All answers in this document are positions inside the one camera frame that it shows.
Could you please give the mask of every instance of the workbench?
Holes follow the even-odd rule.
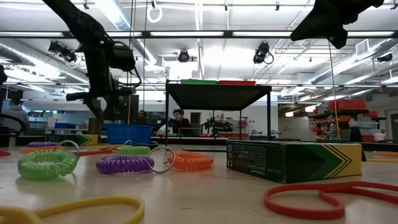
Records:
[[[184,146],[184,148],[205,146]],[[211,146],[224,149],[225,146]],[[242,174],[226,168],[226,154],[207,152],[214,158],[211,169],[201,172],[166,174],[104,175],[98,173],[96,161],[109,154],[82,156],[73,172],[49,182],[20,178],[17,162],[21,153],[12,150],[9,157],[0,157],[0,205],[28,209],[54,206],[93,197],[124,195],[145,201],[145,216],[140,223],[150,224],[212,224],[212,223],[396,223],[398,205],[346,194],[334,194],[346,205],[344,218],[332,221],[310,221],[283,217],[265,208],[264,192],[280,184]],[[153,154],[161,164],[163,153]],[[365,180],[398,185],[398,164],[364,162],[362,176],[313,181],[311,183]],[[331,208],[316,192],[290,192],[272,197],[278,203],[293,207]],[[83,208],[44,219],[46,223],[121,223],[135,211],[127,205]]]

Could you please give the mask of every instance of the blue bin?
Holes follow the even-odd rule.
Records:
[[[131,140],[132,144],[150,144],[153,127],[145,125],[105,124],[108,142],[124,144]]]

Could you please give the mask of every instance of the ceiling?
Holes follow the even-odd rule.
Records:
[[[98,8],[94,0],[88,0],[90,9],[83,7],[84,0],[72,0],[75,5],[99,21],[106,31],[117,28]],[[274,0],[229,0],[228,13],[224,9],[224,0],[168,0],[156,1],[162,8],[163,15],[159,22],[152,23],[147,19],[147,6],[151,1],[131,2],[119,0],[127,19],[134,30],[294,30],[312,9],[314,1],[307,7],[306,0],[279,0],[280,9],[275,10]],[[346,30],[398,30],[398,9],[390,10],[393,0],[385,0],[379,9],[370,8],[359,15],[358,21],[345,26]],[[151,12],[152,18],[157,12]],[[64,31],[68,30],[65,23],[56,13],[51,11],[39,0],[0,0],[0,30],[2,31]],[[52,56],[48,51],[50,39],[16,39],[18,42],[45,55]],[[76,40],[57,40],[69,49],[76,49]],[[145,45],[163,57],[165,66],[170,68],[177,62],[178,53],[188,50],[194,58],[189,62],[192,77],[199,78],[197,58],[200,56],[203,66],[203,78],[222,79],[255,79],[260,83],[304,83],[317,71],[330,66],[330,58],[337,61],[341,57],[355,51],[355,45],[363,39],[349,39],[346,46],[336,50],[331,46],[329,54],[328,41],[325,39],[292,42],[290,39],[267,39],[273,49],[274,63],[268,66],[253,64],[254,51],[261,39],[202,39],[199,47],[196,39],[146,39]],[[144,71],[144,61],[138,58],[139,73],[146,77],[165,80],[164,73]],[[363,63],[342,75],[358,77],[371,70],[371,63]],[[117,77],[126,77],[119,70],[112,70]]]

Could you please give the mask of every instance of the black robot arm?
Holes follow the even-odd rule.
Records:
[[[120,96],[135,92],[134,88],[119,88],[119,82],[114,80],[109,72],[109,68],[118,68],[130,73],[135,70],[137,73],[132,50],[124,43],[113,41],[98,21],[80,11],[69,0],[43,0],[43,2],[66,23],[70,32],[81,44],[80,48],[85,55],[90,91],[67,94],[67,100],[83,99],[84,104],[103,121],[97,97],[103,97],[107,102],[118,102]]]

